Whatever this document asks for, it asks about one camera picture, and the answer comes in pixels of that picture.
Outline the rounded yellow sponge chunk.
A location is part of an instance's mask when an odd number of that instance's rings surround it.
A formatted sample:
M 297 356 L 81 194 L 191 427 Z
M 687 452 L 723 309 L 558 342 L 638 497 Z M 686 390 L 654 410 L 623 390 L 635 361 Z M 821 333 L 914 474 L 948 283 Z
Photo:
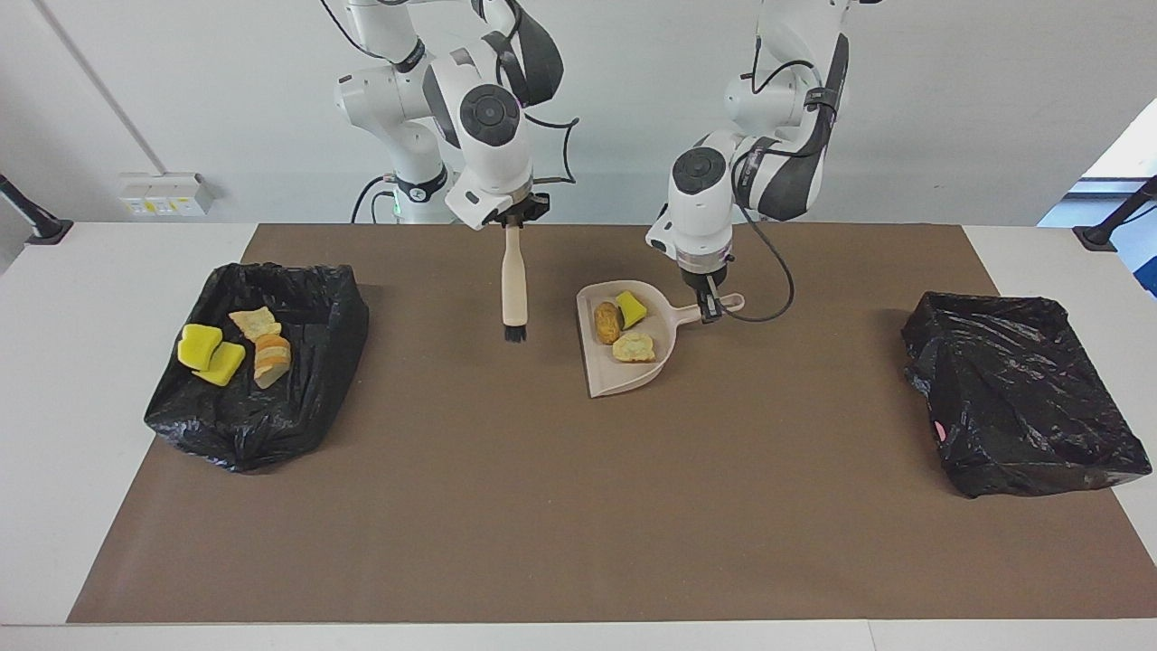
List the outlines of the rounded yellow sponge chunk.
M 186 323 L 176 346 L 176 358 L 192 371 L 207 371 L 222 341 L 223 332 L 218 326 Z

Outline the notched yellow sponge chunk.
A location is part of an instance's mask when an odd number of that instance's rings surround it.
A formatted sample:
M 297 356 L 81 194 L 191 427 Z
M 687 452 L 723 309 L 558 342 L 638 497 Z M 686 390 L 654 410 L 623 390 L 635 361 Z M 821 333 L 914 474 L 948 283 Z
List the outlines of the notched yellow sponge chunk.
M 197 378 L 207 380 L 213 386 L 226 387 L 244 362 L 246 349 L 243 345 L 222 342 L 211 355 L 206 370 L 192 371 Z

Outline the beige hand brush black bristles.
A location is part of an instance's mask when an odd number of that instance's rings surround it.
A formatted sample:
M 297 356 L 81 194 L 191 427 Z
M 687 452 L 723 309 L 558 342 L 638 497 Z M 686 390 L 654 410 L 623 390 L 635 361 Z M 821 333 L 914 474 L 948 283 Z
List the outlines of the beige hand brush black bristles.
M 504 227 L 503 253 L 503 328 L 504 342 L 521 343 L 526 339 L 526 275 L 521 247 L 521 228 Z

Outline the beige bread chunk orange crust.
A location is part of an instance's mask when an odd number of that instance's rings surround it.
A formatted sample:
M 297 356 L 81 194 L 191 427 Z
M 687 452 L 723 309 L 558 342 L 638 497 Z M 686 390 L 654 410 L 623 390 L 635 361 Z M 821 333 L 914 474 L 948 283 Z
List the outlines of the beige bread chunk orange crust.
M 278 334 L 256 339 L 253 378 L 258 389 L 271 389 L 290 367 L 292 346 L 288 339 Z

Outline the brown table mat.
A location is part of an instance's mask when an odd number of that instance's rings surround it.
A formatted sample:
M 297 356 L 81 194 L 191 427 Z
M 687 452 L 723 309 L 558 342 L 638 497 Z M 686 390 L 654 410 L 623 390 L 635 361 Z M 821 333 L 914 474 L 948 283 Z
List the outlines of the brown table mat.
M 1112 491 L 955 491 L 904 321 L 993 293 L 961 228 L 773 225 L 780 321 L 683 328 L 642 389 L 591 400 L 575 296 L 638 278 L 640 228 L 532 225 L 526 343 L 498 316 L 503 236 L 260 225 L 246 262 L 348 264 L 371 310 L 318 450 L 261 474 L 154 442 L 73 623 L 1157 617 Z

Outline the white wall socket strip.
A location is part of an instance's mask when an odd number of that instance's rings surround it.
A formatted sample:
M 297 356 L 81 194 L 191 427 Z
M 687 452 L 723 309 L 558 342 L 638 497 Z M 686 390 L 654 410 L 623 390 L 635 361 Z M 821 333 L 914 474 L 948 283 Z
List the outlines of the white wall socket strip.
M 118 199 L 137 219 L 207 217 L 215 202 L 199 173 L 120 173 Z

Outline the black bin bag pink spot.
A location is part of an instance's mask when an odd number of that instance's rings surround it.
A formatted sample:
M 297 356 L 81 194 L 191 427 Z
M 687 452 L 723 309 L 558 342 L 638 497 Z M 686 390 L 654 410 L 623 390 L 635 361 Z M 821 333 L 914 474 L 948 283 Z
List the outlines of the black bin bag pink spot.
M 1152 473 L 1057 301 L 924 293 L 901 336 L 939 466 L 965 497 L 1091 491 Z

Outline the beige plastic dustpan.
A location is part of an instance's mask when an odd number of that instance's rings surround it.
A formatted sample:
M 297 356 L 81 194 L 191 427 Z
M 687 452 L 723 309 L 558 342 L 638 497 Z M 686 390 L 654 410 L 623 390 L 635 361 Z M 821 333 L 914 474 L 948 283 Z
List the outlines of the beige plastic dustpan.
M 625 306 L 638 304 L 644 310 L 620 336 L 648 336 L 653 350 L 649 360 L 616 358 L 613 345 L 604 343 L 598 334 L 597 309 L 603 304 L 616 306 L 622 321 L 628 320 Z M 679 326 L 700 321 L 698 306 L 675 308 L 658 288 L 628 279 L 584 286 L 576 294 L 576 315 L 590 397 L 616 395 L 644 386 L 661 373 L 673 354 Z

